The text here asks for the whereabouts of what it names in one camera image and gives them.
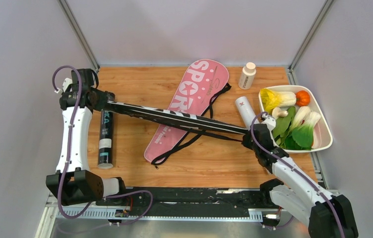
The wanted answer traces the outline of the black racket cover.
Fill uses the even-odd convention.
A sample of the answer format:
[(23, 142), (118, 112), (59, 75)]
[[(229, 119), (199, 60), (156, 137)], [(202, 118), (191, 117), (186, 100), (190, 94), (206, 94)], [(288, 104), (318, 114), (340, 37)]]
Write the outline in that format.
[(237, 141), (234, 138), (221, 135), (221, 132), (245, 135), (249, 131), (244, 127), (203, 116), (122, 102), (108, 101), (104, 105), (104, 109), (113, 113), (128, 115), (130, 117), (148, 120), (161, 125), (195, 133), (197, 135), (204, 135), (222, 140)]

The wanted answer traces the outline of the orange tomato toy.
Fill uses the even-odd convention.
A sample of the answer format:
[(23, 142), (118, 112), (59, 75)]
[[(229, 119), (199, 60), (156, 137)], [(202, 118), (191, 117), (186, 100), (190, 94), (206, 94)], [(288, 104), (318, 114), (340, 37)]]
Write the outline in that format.
[(296, 94), (296, 105), (303, 107), (303, 106), (308, 106), (309, 103), (311, 102), (311, 97), (309, 93), (305, 90), (301, 90), (297, 92)]

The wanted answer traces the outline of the black shuttlecock tube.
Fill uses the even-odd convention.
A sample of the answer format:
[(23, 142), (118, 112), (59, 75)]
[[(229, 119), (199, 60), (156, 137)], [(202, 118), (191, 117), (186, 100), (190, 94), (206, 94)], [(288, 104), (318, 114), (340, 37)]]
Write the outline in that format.
[(113, 167), (113, 132), (113, 113), (102, 111), (98, 147), (98, 168), (100, 169), (110, 169)]

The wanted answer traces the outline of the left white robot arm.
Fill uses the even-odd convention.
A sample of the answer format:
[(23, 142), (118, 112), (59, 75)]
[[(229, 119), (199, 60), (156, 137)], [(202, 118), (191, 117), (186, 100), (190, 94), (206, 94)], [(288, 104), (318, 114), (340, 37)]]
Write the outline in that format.
[(46, 186), (58, 201), (60, 213), (67, 219), (81, 216), (64, 211), (65, 206), (85, 204), (109, 198), (123, 205), (128, 198), (121, 177), (102, 178), (90, 171), (88, 165), (88, 130), (94, 111), (103, 111), (110, 93), (97, 88), (98, 76), (90, 68), (77, 69), (63, 65), (52, 76), (54, 91), (59, 99), (63, 117), (62, 148), (56, 171), (46, 177)]

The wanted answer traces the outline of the mushroom toy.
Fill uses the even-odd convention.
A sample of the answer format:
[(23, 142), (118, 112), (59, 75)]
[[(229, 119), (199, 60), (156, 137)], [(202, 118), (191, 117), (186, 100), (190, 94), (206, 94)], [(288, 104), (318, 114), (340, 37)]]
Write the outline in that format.
[(274, 117), (274, 119), (284, 118), (284, 117), (286, 117), (288, 115), (288, 111), (287, 110), (283, 110), (280, 107), (275, 107), (272, 110), (272, 114), (271, 115)]

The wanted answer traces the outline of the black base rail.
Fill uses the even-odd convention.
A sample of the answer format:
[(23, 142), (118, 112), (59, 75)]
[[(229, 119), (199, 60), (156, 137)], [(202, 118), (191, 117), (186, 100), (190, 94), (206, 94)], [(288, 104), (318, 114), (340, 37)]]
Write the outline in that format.
[(98, 206), (130, 209), (146, 218), (249, 218), (253, 211), (279, 214), (282, 209), (258, 188), (128, 187), (121, 198), (104, 198)]

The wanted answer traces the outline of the white shuttlecock tube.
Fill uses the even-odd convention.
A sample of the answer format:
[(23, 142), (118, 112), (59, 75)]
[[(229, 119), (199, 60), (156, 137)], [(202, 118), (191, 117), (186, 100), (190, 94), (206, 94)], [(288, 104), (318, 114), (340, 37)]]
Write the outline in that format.
[(244, 122), (245, 127), (249, 130), (256, 114), (246, 96), (239, 97), (235, 100), (236, 108)]

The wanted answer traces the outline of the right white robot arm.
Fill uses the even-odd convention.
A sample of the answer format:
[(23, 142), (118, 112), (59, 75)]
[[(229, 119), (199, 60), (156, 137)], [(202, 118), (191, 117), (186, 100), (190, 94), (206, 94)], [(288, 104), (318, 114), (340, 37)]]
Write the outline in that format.
[(254, 116), (242, 144), (255, 152), (261, 166), (275, 176), (259, 194), (265, 207), (278, 205), (305, 224), (312, 238), (357, 238), (350, 200), (316, 184), (290, 155), (274, 144), (275, 120), (267, 112)]

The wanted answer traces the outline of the yellow napa cabbage toy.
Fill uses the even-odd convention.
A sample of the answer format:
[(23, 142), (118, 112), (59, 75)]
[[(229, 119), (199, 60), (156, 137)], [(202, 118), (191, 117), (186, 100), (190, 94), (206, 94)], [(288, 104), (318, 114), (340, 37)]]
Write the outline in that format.
[(290, 91), (273, 91), (268, 88), (260, 90), (260, 97), (265, 111), (271, 113), (276, 107), (290, 107), (296, 104), (296, 95)]

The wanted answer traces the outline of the bok choy toy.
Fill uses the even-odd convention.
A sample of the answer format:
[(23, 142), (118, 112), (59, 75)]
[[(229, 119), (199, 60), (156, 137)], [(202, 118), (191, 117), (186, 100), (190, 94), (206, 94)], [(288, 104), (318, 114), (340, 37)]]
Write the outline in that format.
[(310, 112), (304, 117), (304, 122), (292, 131), (292, 139), (303, 149), (310, 150), (313, 144), (313, 131), (320, 120), (321, 115), (317, 112)]

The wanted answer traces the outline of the beige plastic bottle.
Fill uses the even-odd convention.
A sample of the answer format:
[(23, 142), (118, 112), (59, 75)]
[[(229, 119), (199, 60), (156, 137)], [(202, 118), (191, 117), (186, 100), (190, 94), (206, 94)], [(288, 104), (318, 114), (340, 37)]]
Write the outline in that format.
[(256, 65), (253, 62), (247, 62), (242, 68), (242, 73), (238, 81), (238, 86), (243, 90), (251, 88), (256, 75)]

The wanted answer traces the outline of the green leaf vegetable toy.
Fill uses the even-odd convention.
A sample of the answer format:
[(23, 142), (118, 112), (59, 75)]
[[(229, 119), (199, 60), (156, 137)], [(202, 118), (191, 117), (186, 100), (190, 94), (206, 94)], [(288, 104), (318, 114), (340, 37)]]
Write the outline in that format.
[(288, 111), (288, 115), (284, 118), (276, 119), (276, 127), (272, 131), (273, 138), (277, 145), (283, 143), (283, 139), (287, 136), (289, 127), (291, 126), (296, 114), (295, 106), (291, 106), (286, 110)]

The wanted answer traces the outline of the pink racket cover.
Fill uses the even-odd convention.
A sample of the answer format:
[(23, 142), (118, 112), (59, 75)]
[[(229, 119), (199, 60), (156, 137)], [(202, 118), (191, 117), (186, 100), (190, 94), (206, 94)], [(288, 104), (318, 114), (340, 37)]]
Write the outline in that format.
[[(182, 80), (170, 102), (168, 110), (202, 116), (210, 111), (221, 94), (230, 90), (229, 72), (221, 63), (212, 59), (193, 62), (184, 73)], [(187, 131), (159, 125), (148, 144), (144, 158), (154, 166), (163, 164), (172, 154), (192, 145), (201, 136), (195, 135), (183, 143)]]

